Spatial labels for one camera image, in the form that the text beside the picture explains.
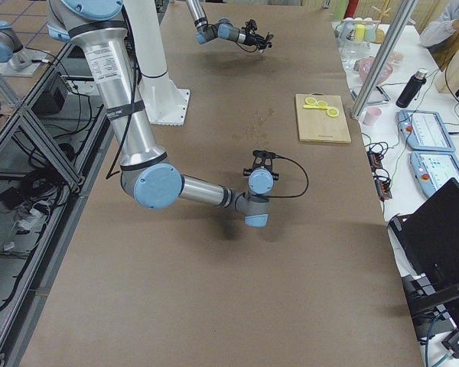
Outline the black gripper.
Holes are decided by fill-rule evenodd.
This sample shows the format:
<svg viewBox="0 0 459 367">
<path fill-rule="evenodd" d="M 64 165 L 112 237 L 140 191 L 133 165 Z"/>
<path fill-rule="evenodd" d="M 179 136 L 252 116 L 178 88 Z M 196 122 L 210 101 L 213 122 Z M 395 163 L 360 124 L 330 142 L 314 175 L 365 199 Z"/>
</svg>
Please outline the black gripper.
<svg viewBox="0 0 459 367">
<path fill-rule="evenodd" d="M 249 180 L 274 182 L 279 180 L 279 173 L 273 170 L 273 161 L 276 156 L 254 156 L 252 166 L 243 169 L 243 176 Z"/>
<path fill-rule="evenodd" d="M 266 38 L 264 38 L 260 34 L 248 33 L 246 35 L 246 45 L 255 46 L 257 49 L 272 48 L 272 42 L 267 43 L 267 41 L 270 41 L 273 37 L 274 34 L 271 32 L 267 33 Z"/>
</svg>

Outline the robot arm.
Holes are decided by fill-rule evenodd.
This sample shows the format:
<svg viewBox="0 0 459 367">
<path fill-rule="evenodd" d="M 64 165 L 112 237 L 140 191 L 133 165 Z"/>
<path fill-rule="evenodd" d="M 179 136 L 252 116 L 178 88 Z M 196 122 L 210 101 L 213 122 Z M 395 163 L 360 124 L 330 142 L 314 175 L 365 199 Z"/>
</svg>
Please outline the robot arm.
<svg viewBox="0 0 459 367">
<path fill-rule="evenodd" d="M 123 190 L 149 209 L 183 198 L 232 207 L 246 225 L 262 228 L 277 174 L 256 152 L 247 171 L 249 188 L 239 192 L 179 172 L 151 130 L 152 124 L 184 123 L 190 93 L 168 74 L 156 7 L 152 1 L 50 1 L 50 36 L 78 46 L 103 100 L 119 143 L 115 162 Z"/>
<path fill-rule="evenodd" d="M 257 33 L 258 26 L 254 19 L 249 19 L 244 27 L 235 27 L 228 18 L 222 17 L 211 24 L 199 1 L 186 1 L 188 10 L 196 28 L 196 39 L 199 44 L 206 44 L 217 38 L 231 41 L 248 53 L 260 52 L 272 48 L 274 34 L 268 32 L 265 37 Z"/>
</svg>

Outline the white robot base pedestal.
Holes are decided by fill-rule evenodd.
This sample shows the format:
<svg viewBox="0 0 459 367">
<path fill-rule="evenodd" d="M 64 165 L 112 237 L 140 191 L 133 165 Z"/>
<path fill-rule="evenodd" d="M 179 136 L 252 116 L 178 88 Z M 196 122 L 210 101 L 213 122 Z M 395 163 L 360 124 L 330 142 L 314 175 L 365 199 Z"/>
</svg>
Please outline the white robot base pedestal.
<svg viewBox="0 0 459 367">
<path fill-rule="evenodd" d="M 138 88 L 148 119 L 153 125 L 182 126 L 190 91 L 177 88 L 169 76 L 155 2 L 125 0 L 124 6 L 142 74 Z"/>
</svg>

